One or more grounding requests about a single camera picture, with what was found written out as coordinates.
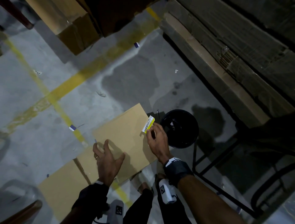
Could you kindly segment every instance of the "right hand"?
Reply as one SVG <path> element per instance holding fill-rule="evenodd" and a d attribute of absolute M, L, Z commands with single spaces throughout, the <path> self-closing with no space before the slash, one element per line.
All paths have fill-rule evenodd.
<path fill-rule="evenodd" d="M 152 132 L 155 132 L 155 139 L 152 137 Z M 153 154 L 158 158 L 163 165 L 173 156 L 170 153 L 168 138 L 163 127 L 157 123 L 147 130 L 147 143 Z"/>

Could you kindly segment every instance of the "leg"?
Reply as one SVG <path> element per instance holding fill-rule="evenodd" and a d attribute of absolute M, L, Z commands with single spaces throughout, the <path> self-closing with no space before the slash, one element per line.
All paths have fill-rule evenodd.
<path fill-rule="evenodd" d="M 170 223 L 183 223 L 183 224 L 191 224 L 190 220 L 188 219 L 184 206 L 177 198 L 177 201 L 173 204 L 165 204 L 162 200 L 161 191 L 159 188 L 159 182 L 161 179 L 163 179 L 165 176 L 162 174 L 158 174 L 159 178 L 156 180 L 156 188 L 158 192 L 158 202 L 160 205 L 162 217 L 164 224 L 170 224 Z"/>
<path fill-rule="evenodd" d="M 20 21 L 27 29 L 32 29 L 33 24 L 15 7 L 10 0 L 0 0 L 0 5 L 8 11 L 14 18 Z"/>
<path fill-rule="evenodd" d="M 128 209 L 123 219 L 123 224 L 148 223 L 148 217 L 150 216 L 150 210 L 152 208 L 154 194 L 150 189 L 143 189 L 142 195 L 134 202 L 134 204 Z"/>

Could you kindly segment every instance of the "barcode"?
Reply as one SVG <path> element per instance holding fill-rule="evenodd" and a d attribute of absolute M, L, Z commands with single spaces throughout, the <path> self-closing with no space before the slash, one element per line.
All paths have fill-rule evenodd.
<path fill-rule="evenodd" d="M 148 119 L 147 125 L 145 126 L 145 132 L 146 132 L 147 128 L 150 126 L 150 124 L 152 123 L 152 120 L 153 120 L 152 117 Z"/>

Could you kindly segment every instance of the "wrist strap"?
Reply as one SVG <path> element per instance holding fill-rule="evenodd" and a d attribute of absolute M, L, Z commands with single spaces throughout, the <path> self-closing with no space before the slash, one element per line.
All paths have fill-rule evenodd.
<path fill-rule="evenodd" d="M 187 163 L 176 157 L 169 159 L 164 164 L 163 169 L 170 183 L 176 188 L 180 179 L 187 175 L 194 176 L 194 173 L 191 171 Z"/>

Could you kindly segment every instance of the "black sleeve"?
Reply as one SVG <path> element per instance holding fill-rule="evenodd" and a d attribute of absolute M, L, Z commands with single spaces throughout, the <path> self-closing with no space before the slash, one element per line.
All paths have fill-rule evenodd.
<path fill-rule="evenodd" d="M 80 192 L 79 198 L 72 206 L 72 209 L 79 207 L 82 210 L 79 216 L 81 223 L 92 223 L 96 217 L 102 217 L 102 212 L 108 209 L 106 203 L 108 191 L 108 186 L 94 183 Z"/>

